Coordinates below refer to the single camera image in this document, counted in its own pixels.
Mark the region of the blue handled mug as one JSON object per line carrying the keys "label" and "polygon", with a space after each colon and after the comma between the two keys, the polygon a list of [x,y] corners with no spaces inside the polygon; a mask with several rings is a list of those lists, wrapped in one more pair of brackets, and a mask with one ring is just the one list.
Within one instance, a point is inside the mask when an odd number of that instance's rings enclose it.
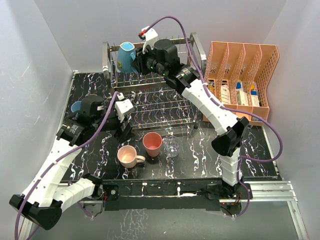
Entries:
{"label": "blue handled mug", "polygon": [[136,48],[131,42],[123,42],[117,54],[117,69],[124,74],[135,73],[138,71],[132,66],[136,59]]}

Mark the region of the peach handled mug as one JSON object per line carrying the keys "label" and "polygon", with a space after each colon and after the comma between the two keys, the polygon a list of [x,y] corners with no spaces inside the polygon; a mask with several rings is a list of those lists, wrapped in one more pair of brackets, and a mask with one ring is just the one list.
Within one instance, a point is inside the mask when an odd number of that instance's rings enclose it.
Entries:
{"label": "peach handled mug", "polygon": [[138,155],[136,149],[131,145],[122,146],[117,152],[117,159],[127,169],[133,168],[146,160],[144,156]]}

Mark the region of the dusty pink tumbler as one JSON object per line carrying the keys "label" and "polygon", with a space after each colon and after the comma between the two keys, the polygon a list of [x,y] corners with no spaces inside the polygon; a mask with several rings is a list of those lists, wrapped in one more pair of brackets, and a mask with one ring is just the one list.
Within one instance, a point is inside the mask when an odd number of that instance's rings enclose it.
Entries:
{"label": "dusty pink tumbler", "polygon": [[156,157],[160,153],[163,139],[157,132],[148,132],[144,135],[142,143],[147,154],[151,157]]}

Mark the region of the clear glass cup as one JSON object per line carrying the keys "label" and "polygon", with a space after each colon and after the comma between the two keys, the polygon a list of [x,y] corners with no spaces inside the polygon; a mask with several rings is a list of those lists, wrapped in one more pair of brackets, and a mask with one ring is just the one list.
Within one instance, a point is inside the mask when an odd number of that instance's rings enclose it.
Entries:
{"label": "clear glass cup", "polygon": [[163,138],[164,152],[170,158],[178,156],[181,150],[181,140],[176,136],[167,136]]}

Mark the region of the light blue tumbler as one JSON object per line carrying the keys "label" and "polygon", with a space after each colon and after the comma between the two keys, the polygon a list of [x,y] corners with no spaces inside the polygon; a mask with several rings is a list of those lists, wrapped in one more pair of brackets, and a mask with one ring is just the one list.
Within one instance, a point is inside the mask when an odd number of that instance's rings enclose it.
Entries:
{"label": "light blue tumbler", "polygon": [[79,111],[81,109],[81,104],[82,104],[81,101],[74,102],[70,107],[71,112],[75,113],[75,112]]}

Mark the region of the cream and brown steel cup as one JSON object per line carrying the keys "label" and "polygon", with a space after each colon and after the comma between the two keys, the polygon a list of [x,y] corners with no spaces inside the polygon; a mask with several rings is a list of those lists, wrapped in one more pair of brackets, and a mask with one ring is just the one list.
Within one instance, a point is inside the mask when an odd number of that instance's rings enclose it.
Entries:
{"label": "cream and brown steel cup", "polygon": [[97,97],[99,97],[99,96],[96,95],[96,94],[89,94],[87,97],[88,97],[88,98],[97,98]]}

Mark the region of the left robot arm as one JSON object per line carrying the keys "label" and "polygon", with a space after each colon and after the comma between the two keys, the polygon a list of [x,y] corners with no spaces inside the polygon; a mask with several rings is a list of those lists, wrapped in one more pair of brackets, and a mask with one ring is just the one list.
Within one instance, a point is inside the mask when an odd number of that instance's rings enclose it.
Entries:
{"label": "left robot arm", "polygon": [[86,96],[80,109],[62,123],[52,149],[33,181],[21,194],[10,198],[9,204],[17,210],[17,216],[50,230],[66,209],[83,198],[99,199],[103,195],[102,181],[90,173],[60,191],[57,188],[76,156],[100,132],[113,131],[118,141],[126,137],[130,127],[122,131],[122,123],[133,110],[131,101],[118,92],[110,102],[94,94]]}

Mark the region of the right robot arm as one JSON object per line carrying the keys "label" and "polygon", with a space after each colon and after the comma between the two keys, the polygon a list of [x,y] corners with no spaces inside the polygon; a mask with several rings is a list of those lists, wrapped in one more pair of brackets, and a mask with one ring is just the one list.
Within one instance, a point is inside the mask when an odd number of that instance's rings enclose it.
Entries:
{"label": "right robot arm", "polygon": [[211,146],[220,156],[222,166],[221,185],[215,193],[233,199],[241,192],[240,148],[249,121],[227,110],[208,90],[191,52],[189,57],[192,65],[181,63],[176,45],[170,39],[161,39],[153,47],[145,44],[130,54],[130,65],[141,75],[162,76],[170,88],[195,105],[213,125],[217,137]]}

